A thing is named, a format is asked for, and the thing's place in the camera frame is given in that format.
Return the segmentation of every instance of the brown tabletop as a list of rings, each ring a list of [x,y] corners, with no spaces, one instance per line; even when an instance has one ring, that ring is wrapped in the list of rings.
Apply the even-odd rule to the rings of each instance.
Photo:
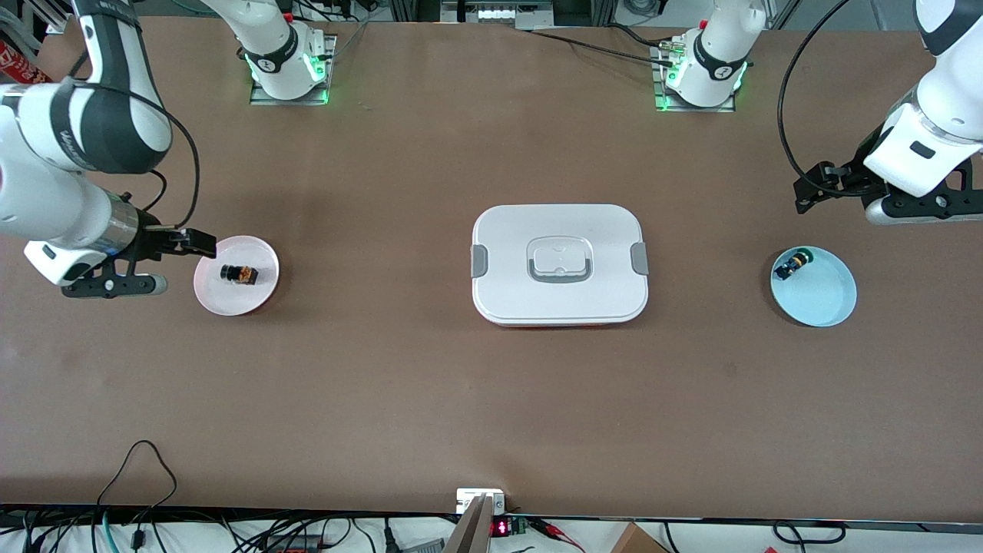
[[[3,501],[91,502],[149,438],[176,505],[446,511],[477,485],[533,513],[983,522],[983,225],[795,213],[775,103],[801,34],[762,35],[738,113],[666,114],[644,64],[474,25],[370,25],[329,105],[250,107],[221,22],[144,25],[202,152],[192,226],[266,239],[284,276],[239,318],[199,305],[193,258],[143,264],[164,295],[72,301],[0,240]],[[72,40],[46,46],[56,76]],[[818,36],[787,100],[801,162],[849,159],[931,63],[912,33]],[[179,135],[160,168],[175,219]],[[157,186],[93,179],[140,203]],[[482,319],[476,217],[571,202],[638,216],[646,310],[590,330]],[[856,276],[842,325],[777,313],[768,269],[799,244]],[[166,488],[142,452],[108,500]]]

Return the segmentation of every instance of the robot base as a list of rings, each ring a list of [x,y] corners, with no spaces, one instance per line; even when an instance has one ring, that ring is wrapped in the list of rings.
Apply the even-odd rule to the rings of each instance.
[[[251,105],[325,105],[330,98],[331,74],[334,72],[334,50],[338,37],[333,34],[323,36],[323,46],[321,42],[315,41],[315,51],[312,52],[311,71],[323,72],[324,80],[316,84],[306,94],[294,99],[277,99],[267,94],[255,79],[252,80],[253,88],[250,91],[249,103]],[[318,61],[316,56],[324,56],[324,61]]]
[[[649,55],[653,59],[657,60],[667,59],[665,57],[665,52],[655,46],[649,48]],[[730,97],[724,103],[713,107],[700,107],[682,99],[678,92],[668,88],[665,85],[667,74],[670,71],[672,71],[672,69],[657,65],[655,63],[652,64],[652,81],[656,87],[656,108],[659,111],[705,111],[711,113],[732,113],[736,110],[734,103],[734,92],[730,94]]]

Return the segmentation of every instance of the green cable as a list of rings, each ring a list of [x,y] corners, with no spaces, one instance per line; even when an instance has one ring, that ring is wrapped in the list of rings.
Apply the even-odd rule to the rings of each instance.
[[[109,549],[112,549],[113,553],[120,553],[118,547],[116,547],[116,541],[113,540],[113,534],[109,532],[109,511],[102,514],[102,531],[106,532],[106,541],[109,542]]]
[[[191,12],[193,14],[199,14],[199,15],[202,15],[202,16],[213,16],[213,15],[215,15],[215,12],[212,11],[212,10],[200,10],[198,8],[192,8],[191,6],[188,6],[186,4],[182,4],[179,0],[171,0],[171,3],[174,4],[175,6],[179,7],[179,8],[184,8],[185,10],[188,10],[189,12]]]

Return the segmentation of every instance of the white plastic container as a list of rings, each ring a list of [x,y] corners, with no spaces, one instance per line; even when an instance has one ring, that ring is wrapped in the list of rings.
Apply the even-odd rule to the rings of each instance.
[[[507,327],[623,323],[649,299],[642,227],[610,204],[497,206],[475,222],[472,296]]]

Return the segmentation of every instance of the small plate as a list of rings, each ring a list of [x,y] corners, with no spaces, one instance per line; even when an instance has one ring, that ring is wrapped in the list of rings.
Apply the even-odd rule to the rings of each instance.
[[[775,269],[788,261],[798,249],[812,252],[813,260],[787,280]],[[857,284],[850,269],[830,252],[815,246],[796,246],[785,250],[772,264],[772,295],[779,307],[803,325],[831,327],[846,320],[857,304]]]
[[[216,244],[215,249],[215,259],[202,258],[195,268],[195,296],[205,309],[227,317],[245,315],[273,295],[280,280],[280,261],[269,244],[255,236],[232,236]],[[256,269],[256,284],[223,279],[223,265]]]

